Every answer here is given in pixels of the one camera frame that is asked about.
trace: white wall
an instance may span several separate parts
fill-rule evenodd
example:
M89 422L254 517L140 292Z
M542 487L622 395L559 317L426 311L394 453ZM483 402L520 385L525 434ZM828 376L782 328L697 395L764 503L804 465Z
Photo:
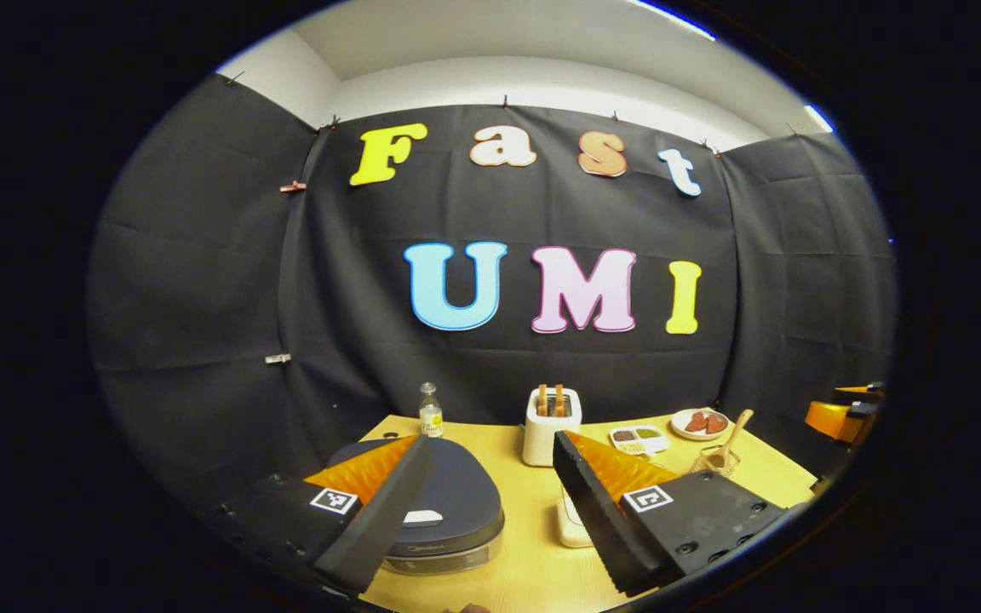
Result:
M331 123L330 100L339 89L339 77L316 51L292 30L261 40L219 67L223 77L270 98L300 120L318 128Z
M328 104L343 120L442 105L509 104L591 112L687 139L719 151L768 139L766 132L684 90L638 75L544 58L455 58L350 78Z

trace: wooden spoon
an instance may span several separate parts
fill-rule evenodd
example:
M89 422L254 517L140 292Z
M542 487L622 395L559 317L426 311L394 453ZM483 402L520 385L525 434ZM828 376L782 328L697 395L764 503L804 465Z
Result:
M748 423L748 419L751 419L752 414L753 411L751 409L744 409L744 412L740 414L740 419L737 420L736 426L732 427L732 434L729 435L728 441L725 441L724 445L721 445L713 454L706 456L706 461L709 462L709 465L714 470L724 468L726 462L729 461L729 450L732 449L732 441L736 439L741 428L744 428L744 424Z

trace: ceiling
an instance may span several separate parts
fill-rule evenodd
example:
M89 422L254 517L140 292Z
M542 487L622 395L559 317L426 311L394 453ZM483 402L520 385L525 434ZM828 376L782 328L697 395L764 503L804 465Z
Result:
M349 0L292 26L340 80L410 63L529 55L693 94L770 136L818 132L793 90L720 42L627 0Z

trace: ceiling light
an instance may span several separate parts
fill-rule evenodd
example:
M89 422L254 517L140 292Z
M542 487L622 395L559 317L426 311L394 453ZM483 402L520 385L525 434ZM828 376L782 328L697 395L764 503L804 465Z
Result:
M703 28L698 27L697 25L694 25L692 23L688 23L676 15L666 13L665 11L662 11L661 9L654 7L654 5L642 3L642 0L624 0L624 1L627 1L627 3L634 4L635 7L642 7L646 11L657 13L658 15L665 17L666 20L670 20L670 22L675 23L676 25L688 28L688 30L695 32L698 36L702 36L703 38L708 40L715 40L715 38L713 38L713 36L711 36L711 34L709 34L709 32L706 32Z
M812 108L812 105L805 105L805 110L809 112L809 115L820 124L820 128L824 129L824 132L834 132L835 129L830 127L828 120L824 119L824 116L820 115L817 109Z

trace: wooden table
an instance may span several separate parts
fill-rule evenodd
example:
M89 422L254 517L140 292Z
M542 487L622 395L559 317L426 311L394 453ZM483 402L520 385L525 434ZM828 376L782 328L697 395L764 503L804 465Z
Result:
M581 434L610 444L613 427L661 428L670 447L653 458L674 473L685 474L703 447L724 443L731 428L716 441L688 441L671 432L670 415L607 423L584 423ZM521 461L523 431L519 426L480 426L445 422L445 438L471 451L493 478L502 497L506 527L502 551L486 566L461 573L409 576L377 571L362 599L402 613L441 613L474 602L493 613L580 613L606 610L624 597L608 578L595 548L561 546L556 505L561 483L555 469L531 467ZM390 415L363 441L386 432L408 436L419 432L419 420ZM815 478L773 447L744 431L737 439L741 462L731 480L772 503L789 507L810 500Z

